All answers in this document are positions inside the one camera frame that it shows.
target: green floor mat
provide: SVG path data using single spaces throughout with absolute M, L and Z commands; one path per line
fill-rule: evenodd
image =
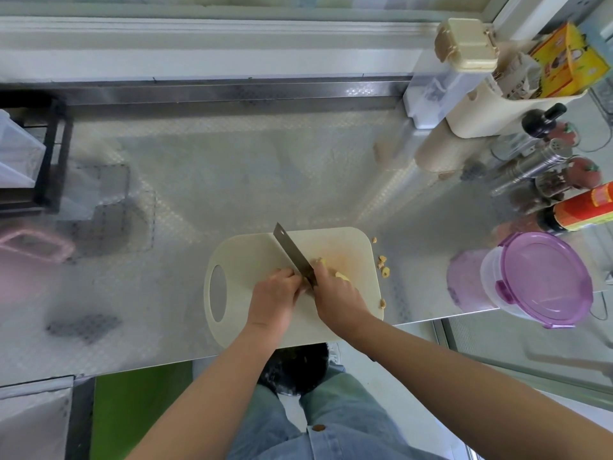
M 191 381 L 191 362 L 96 378 L 90 460 L 123 460 Z

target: white cutting board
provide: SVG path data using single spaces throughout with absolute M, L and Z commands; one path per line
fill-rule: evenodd
M 369 311 L 383 319 L 373 249 L 364 232 L 354 227 L 335 227 L 287 233 L 309 261 L 325 258 L 329 268 L 346 275 L 362 294 Z M 213 318 L 209 297 L 211 274 L 217 265 L 226 276 L 226 311 L 220 322 Z M 237 235 L 215 249 L 204 282 L 204 309 L 211 333 L 221 346 L 228 347 L 245 326 L 256 283 L 275 268 L 286 267 L 295 270 L 272 233 Z M 339 337 L 319 319 L 314 299 L 310 294 L 302 294 L 279 347 L 333 340 Z

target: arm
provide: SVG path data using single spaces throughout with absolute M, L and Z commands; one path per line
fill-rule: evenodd
M 613 433 L 531 387 L 375 318 L 359 292 L 315 265 L 319 317 L 379 362 L 489 460 L 605 458 Z
M 226 457 L 260 372 L 289 326 L 301 283 L 301 276 L 285 269 L 256 285 L 245 328 L 126 460 Z

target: knife blade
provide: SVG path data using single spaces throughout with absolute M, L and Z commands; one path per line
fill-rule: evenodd
M 315 278 L 315 270 L 308 262 L 306 257 L 302 254 L 300 249 L 296 247 L 294 241 L 287 235 L 285 229 L 281 226 L 281 224 L 277 223 L 275 226 L 275 230 L 272 233 L 279 242 L 280 246 L 283 248 L 283 251 L 289 256 L 289 259 L 294 263 L 296 269 L 300 274 L 302 274 L 306 280 L 309 282 L 311 287 L 315 287 L 317 285 L 317 279 Z

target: person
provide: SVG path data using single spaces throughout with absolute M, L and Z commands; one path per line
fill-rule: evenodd
M 610 458 L 613 433 L 481 363 L 371 315 L 351 283 L 314 265 L 315 304 L 339 338 L 379 362 L 487 460 Z M 247 323 L 157 420 L 128 460 L 440 459 L 406 444 L 360 383 L 327 375 L 300 402 L 300 433 L 256 382 L 287 330 L 302 277 L 279 270 L 253 291 Z

